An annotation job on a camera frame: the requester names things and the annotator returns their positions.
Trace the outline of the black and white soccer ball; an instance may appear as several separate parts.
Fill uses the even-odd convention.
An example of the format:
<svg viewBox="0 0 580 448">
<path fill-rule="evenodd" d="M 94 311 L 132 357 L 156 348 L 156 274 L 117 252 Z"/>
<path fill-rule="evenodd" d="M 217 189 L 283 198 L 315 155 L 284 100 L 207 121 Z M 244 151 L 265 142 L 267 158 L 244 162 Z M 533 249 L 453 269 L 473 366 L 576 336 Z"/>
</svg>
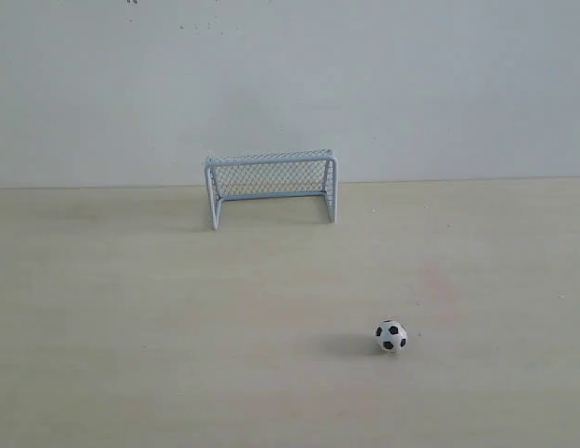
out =
<svg viewBox="0 0 580 448">
<path fill-rule="evenodd" d="M 407 345 L 408 335 L 404 326 L 397 320 L 384 320 L 375 330 L 377 345 L 390 354 L 401 353 Z"/>
</svg>

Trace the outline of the small white soccer goal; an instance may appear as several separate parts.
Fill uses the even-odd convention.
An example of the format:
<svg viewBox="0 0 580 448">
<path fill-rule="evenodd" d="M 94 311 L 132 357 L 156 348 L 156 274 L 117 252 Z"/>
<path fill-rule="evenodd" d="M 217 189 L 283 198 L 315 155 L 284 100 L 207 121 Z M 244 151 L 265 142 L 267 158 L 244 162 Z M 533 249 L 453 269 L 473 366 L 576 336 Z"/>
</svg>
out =
<svg viewBox="0 0 580 448">
<path fill-rule="evenodd" d="M 208 157 L 204 165 L 211 227 L 225 202 L 320 197 L 329 220 L 338 216 L 338 159 L 331 149 Z"/>
</svg>

